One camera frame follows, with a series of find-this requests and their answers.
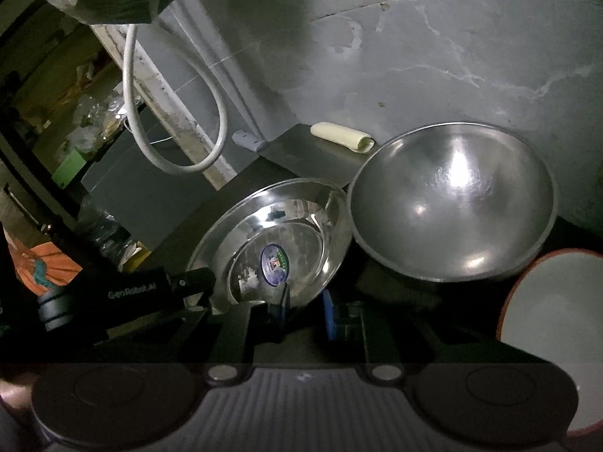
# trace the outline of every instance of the oval sticker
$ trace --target oval sticker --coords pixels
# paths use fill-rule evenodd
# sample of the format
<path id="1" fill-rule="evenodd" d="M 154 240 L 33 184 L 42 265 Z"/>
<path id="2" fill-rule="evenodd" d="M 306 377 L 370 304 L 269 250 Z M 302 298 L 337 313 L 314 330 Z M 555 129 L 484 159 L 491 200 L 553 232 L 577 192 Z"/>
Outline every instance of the oval sticker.
<path id="1" fill-rule="evenodd" d="M 269 244 L 262 250 L 260 266 L 264 279 L 273 287 L 287 280 L 289 276 L 289 258 L 278 244 Z"/>

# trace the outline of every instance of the cream-colored handle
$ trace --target cream-colored handle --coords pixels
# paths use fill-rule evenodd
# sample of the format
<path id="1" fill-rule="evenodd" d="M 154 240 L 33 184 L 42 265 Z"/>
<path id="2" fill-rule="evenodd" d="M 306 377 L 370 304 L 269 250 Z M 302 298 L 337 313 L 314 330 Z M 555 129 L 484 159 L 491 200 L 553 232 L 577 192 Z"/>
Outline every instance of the cream-colored handle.
<path id="1" fill-rule="evenodd" d="M 375 145 L 375 140 L 366 132 L 331 122 L 314 124 L 310 128 L 310 132 L 316 137 L 346 146 L 355 153 L 366 153 Z"/>

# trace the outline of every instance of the white plate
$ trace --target white plate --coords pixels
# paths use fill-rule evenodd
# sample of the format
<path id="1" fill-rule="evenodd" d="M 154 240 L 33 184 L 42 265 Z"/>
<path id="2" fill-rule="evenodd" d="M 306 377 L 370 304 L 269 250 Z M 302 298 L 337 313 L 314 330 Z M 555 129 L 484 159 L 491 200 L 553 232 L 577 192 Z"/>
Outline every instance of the white plate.
<path id="1" fill-rule="evenodd" d="M 498 338 L 574 379 L 580 402 L 571 435 L 603 427 L 602 255 L 566 249 L 539 259 L 509 294 Z"/>

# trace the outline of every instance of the metal bowl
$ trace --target metal bowl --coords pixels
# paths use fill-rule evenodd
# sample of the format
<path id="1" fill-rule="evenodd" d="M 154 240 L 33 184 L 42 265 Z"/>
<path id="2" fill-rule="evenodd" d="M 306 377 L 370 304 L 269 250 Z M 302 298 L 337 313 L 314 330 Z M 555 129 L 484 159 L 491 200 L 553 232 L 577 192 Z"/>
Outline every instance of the metal bowl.
<path id="1" fill-rule="evenodd" d="M 216 275 L 213 308 L 270 300 L 286 281 L 291 305 L 314 299 L 341 265 L 352 241 L 346 195 L 321 180 L 297 178 L 243 199 L 207 231 L 188 270 Z"/>
<path id="2" fill-rule="evenodd" d="M 376 151 L 352 181 L 348 210 L 355 239 L 383 265 L 460 282 L 526 266 L 551 232 L 557 187 L 522 139 L 444 123 Z"/>

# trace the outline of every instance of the metal bolt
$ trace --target metal bolt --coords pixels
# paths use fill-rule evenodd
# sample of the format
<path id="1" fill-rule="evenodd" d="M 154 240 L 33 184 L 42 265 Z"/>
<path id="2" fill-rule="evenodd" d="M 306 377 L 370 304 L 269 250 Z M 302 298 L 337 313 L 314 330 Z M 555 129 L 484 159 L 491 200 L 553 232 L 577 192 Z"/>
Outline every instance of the metal bolt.
<path id="1" fill-rule="evenodd" d="M 207 375 L 215 381 L 229 381 L 236 377 L 237 371 L 232 365 L 214 365 Z"/>
<path id="2" fill-rule="evenodd" d="M 377 365 L 371 373 L 380 381 L 394 381 L 402 377 L 402 370 L 395 365 Z"/>

